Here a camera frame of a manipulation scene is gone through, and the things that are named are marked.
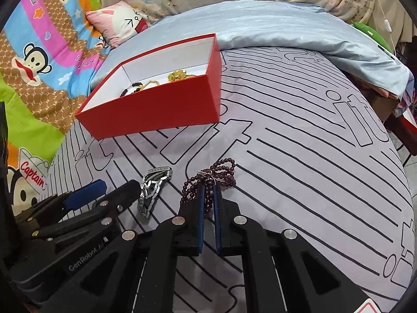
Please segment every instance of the red box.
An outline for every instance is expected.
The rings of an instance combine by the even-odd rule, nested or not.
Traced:
[[[196,75],[168,82],[186,70]],[[171,43],[132,57],[113,69],[88,96],[76,118],[98,139],[171,127],[215,123],[220,117],[222,60],[215,34]],[[119,97],[132,82],[145,89]]]

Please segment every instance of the white star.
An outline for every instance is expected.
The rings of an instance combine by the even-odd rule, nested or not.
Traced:
[[[59,85],[61,86],[65,81],[68,81],[70,79],[71,75],[72,75],[72,73],[67,73],[63,77],[58,78]]]

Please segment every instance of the sticker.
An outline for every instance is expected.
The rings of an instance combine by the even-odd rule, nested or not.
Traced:
[[[368,299],[354,313],[381,313],[381,311],[372,299]]]

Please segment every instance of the pink fabric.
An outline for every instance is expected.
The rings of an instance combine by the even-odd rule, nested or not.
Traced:
[[[124,1],[99,10],[87,11],[85,16],[113,48],[148,27],[141,12]]]

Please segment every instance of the orange star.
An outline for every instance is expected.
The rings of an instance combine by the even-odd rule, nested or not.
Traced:
[[[43,11],[42,7],[37,8],[37,9],[35,9],[35,14],[33,15],[33,18],[34,19],[40,19],[42,17],[43,13],[44,13],[44,11]]]

